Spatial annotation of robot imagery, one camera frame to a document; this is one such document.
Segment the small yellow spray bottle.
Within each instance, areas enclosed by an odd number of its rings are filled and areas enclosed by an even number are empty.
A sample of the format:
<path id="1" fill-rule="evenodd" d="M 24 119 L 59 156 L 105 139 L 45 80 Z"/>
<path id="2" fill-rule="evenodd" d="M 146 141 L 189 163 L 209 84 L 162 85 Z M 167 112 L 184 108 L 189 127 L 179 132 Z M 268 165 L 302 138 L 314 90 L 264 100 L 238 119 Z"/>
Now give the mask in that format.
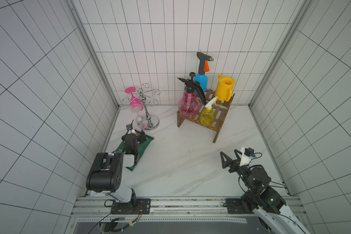
<path id="1" fill-rule="evenodd" d="M 200 114 L 200 124 L 205 126 L 205 127 L 211 127 L 213 122 L 214 122 L 214 111 L 212 110 L 212 107 L 214 104 L 216 104 L 217 97 L 212 98 L 206 105 L 203 111 Z"/>

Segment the yellow watering can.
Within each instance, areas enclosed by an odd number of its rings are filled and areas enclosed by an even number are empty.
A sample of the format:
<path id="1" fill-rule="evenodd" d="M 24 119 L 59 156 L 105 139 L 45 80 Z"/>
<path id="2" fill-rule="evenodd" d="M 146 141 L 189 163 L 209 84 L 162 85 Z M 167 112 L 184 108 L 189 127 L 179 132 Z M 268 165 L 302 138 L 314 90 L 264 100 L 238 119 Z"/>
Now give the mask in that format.
<path id="1" fill-rule="evenodd" d="M 218 83 L 215 91 L 215 97 L 219 101 L 230 101 L 233 96 L 233 89 L 235 86 L 235 79 L 223 76 L 221 73 L 218 74 Z"/>

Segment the pink pump sprayer bottle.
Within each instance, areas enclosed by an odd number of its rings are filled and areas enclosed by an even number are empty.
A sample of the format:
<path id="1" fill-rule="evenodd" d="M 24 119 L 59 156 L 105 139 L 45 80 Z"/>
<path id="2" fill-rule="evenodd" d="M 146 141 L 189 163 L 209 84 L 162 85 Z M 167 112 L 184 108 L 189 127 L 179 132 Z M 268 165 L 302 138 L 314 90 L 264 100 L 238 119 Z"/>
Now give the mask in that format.
<path id="1" fill-rule="evenodd" d="M 190 79 L 178 78 L 185 84 L 185 91 L 178 103 L 178 110 L 186 117 L 194 116 L 199 112 L 202 105 L 207 104 L 204 90 L 200 83 L 194 80 L 196 73 L 191 72 L 189 76 Z"/>

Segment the blue spray bottle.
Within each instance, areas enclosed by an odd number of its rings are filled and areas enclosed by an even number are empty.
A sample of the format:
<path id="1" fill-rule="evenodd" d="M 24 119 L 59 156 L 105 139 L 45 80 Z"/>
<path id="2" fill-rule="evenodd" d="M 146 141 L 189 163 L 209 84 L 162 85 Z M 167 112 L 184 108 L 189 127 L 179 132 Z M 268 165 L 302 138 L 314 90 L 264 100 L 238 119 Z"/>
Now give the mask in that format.
<path id="1" fill-rule="evenodd" d="M 197 52 L 197 58 L 199 59 L 199 67 L 194 80 L 200 83 L 201 88 L 205 92 L 208 86 L 208 77 L 206 73 L 210 71 L 208 62 L 214 61 L 214 58 L 202 53 L 201 51 Z"/>

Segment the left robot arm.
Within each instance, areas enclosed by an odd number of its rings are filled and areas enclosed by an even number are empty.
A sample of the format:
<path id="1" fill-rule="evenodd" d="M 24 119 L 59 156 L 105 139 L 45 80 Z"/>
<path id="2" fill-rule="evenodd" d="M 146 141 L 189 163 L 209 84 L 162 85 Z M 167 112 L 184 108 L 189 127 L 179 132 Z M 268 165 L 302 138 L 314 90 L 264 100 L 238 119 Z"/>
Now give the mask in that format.
<path id="1" fill-rule="evenodd" d="M 123 170 L 137 165 L 139 147 L 146 140 L 144 131 L 129 130 L 122 137 L 122 151 L 96 154 L 86 179 L 86 188 L 109 197 L 111 214 L 148 214 L 150 211 L 150 199 L 137 198 L 133 189 L 121 184 Z"/>

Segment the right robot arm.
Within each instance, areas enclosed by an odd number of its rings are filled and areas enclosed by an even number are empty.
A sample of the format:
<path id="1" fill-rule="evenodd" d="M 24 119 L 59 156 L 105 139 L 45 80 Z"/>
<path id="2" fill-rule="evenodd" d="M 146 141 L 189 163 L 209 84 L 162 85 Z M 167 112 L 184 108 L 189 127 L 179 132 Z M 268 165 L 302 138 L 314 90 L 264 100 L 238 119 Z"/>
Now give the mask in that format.
<path id="1" fill-rule="evenodd" d="M 222 168 L 238 175 L 238 185 L 244 183 L 246 189 L 238 199 L 226 199 L 222 204 L 229 214 L 255 214 L 264 228 L 274 234 L 309 234 L 310 231 L 295 216 L 273 186 L 264 166 L 251 165 L 262 153 L 252 148 L 234 150 L 236 159 L 220 152 Z"/>

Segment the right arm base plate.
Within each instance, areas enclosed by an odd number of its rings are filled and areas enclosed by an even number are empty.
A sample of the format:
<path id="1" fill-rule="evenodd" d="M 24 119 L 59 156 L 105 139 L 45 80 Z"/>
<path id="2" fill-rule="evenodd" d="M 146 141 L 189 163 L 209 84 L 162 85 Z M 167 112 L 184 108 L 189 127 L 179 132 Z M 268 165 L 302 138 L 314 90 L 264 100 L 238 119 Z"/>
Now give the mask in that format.
<path id="1" fill-rule="evenodd" d="M 223 207 L 227 208 L 228 214 L 253 214 L 250 204 L 244 199 L 226 199 Z"/>

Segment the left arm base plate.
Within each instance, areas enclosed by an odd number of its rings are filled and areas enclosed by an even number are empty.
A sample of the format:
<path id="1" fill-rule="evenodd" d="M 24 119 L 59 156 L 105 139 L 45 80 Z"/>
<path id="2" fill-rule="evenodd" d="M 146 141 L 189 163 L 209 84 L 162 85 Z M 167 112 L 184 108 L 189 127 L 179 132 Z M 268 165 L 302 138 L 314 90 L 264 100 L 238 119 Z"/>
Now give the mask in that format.
<path id="1" fill-rule="evenodd" d="M 134 214 L 149 214 L 151 208 L 151 199 L 135 199 L 128 203 L 114 202 L 111 207 L 111 214 L 115 215 L 134 215 Z"/>

